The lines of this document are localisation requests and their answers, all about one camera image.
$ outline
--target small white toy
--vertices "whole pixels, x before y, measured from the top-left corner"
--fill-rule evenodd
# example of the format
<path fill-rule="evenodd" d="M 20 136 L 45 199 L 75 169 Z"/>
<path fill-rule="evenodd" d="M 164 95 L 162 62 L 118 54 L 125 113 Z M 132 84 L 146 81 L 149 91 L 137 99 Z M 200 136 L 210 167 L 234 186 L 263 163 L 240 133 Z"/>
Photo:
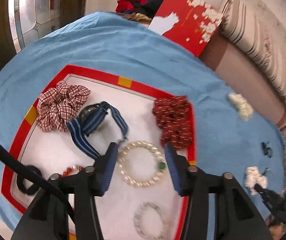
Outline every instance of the small white toy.
<path fill-rule="evenodd" d="M 257 194 L 257 191 L 254 189 L 256 183 L 262 188 L 267 188 L 267 178 L 260 174 L 258 168 L 256 166 L 248 167 L 244 185 L 249 188 L 251 195 Z"/>
<path fill-rule="evenodd" d="M 253 114 L 253 107 L 242 96 L 242 94 L 229 93 L 227 95 L 229 101 L 237 108 L 238 115 L 244 120 L 248 121 Z"/>

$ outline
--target watch face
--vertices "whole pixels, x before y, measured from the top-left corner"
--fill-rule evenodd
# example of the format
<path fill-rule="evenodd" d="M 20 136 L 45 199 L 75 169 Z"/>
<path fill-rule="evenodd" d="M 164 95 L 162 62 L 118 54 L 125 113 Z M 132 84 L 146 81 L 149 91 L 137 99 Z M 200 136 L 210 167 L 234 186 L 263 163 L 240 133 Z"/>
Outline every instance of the watch face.
<path fill-rule="evenodd" d="M 79 118 L 81 120 L 81 123 L 83 124 L 85 122 L 85 120 L 95 112 L 95 110 L 97 110 L 99 108 L 99 104 L 94 104 L 94 105 L 89 105 L 84 107 L 80 114 L 79 114 Z"/>

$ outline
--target red gingham scrunchie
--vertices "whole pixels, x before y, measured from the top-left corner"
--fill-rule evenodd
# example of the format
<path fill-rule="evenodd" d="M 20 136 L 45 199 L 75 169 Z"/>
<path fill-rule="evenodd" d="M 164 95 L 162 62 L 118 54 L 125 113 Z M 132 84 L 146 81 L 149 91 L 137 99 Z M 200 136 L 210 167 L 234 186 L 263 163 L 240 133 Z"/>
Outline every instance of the red gingham scrunchie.
<path fill-rule="evenodd" d="M 50 88 L 38 96 L 37 125 L 43 132 L 55 127 L 61 132 L 68 131 L 66 123 L 76 117 L 90 93 L 84 86 L 68 85 L 64 80 L 58 82 L 56 88 Z"/>
<path fill-rule="evenodd" d="M 161 144 L 170 141 L 175 150 L 181 150 L 192 143 L 189 111 L 186 96 L 159 98 L 154 101 L 153 115 L 157 126 L 163 130 Z"/>

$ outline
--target white bracelet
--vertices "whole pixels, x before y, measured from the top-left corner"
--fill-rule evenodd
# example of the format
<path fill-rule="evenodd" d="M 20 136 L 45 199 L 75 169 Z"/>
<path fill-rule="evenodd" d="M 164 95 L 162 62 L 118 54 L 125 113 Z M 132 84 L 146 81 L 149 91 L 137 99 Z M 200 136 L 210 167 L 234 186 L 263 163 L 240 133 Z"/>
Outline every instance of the white bracelet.
<path fill-rule="evenodd" d="M 148 236 L 142 230 L 142 227 L 141 227 L 142 214 L 148 207 L 153 208 L 159 214 L 162 220 L 162 224 L 163 224 L 162 231 L 158 236 Z M 161 209 L 159 208 L 159 206 L 155 205 L 154 203 L 151 203 L 151 202 L 143 203 L 143 205 L 141 205 L 140 208 L 135 212 L 133 221 L 134 221 L 134 227 L 137 233 L 145 240 L 163 240 L 164 239 L 164 236 L 167 230 L 167 223 L 164 219 L 164 215 L 162 214 Z"/>
<path fill-rule="evenodd" d="M 150 179 L 146 181 L 134 180 L 125 170 L 124 167 L 124 162 L 127 154 L 130 152 L 130 150 L 138 147 L 142 147 L 149 150 L 149 152 L 151 152 L 154 155 L 155 159 L 157 160 L 157 171 Z M 128 143 L 123 149 L 119 151 L 118 162 L 124 180 L 127 182 L 127 184 L 137 188 L 154 185 L 156 182 L 160 180 L 161 176 L 163 175 L 163 172 L 166 169 L 166 163 L 164 162 L 164 155 L 157 149 L 157 147 L 153 146 L 151 143 L 148 143 L 146 141 L 136 141 Z"/>

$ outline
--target clothing pile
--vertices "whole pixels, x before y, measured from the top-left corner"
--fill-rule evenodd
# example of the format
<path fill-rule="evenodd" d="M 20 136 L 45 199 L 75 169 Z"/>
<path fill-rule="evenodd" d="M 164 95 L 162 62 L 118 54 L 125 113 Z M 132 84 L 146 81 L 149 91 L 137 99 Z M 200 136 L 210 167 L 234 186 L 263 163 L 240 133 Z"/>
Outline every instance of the clothing pile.
<path fill-rule="evenodd" d="M 154 18 L 157 10 L 164 0 L 118 0 L 115 9 L 118 13 L 141 13 L 149 18 Z"/>

